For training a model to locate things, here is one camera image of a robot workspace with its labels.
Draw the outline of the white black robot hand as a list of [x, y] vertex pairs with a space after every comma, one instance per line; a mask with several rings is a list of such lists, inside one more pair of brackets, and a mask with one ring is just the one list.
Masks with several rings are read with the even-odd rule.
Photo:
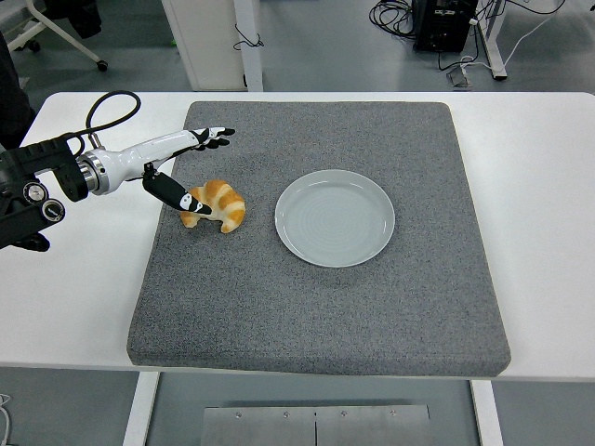
[[140, 178], [143, 188], [168, 206], [179, 211], [210, 215], [212, 209], [208, 205], [194, 198], [158, 168], [187, 151], [227, 145], [228, 137], [234, 133], [234, 129], [227, 127], [181, 130], [119, 152], [94, 149], [86, 154], [96, 176], [96, 185], [89, 190], [96, 195], [105, 195], [116, 191], [125, 181]]

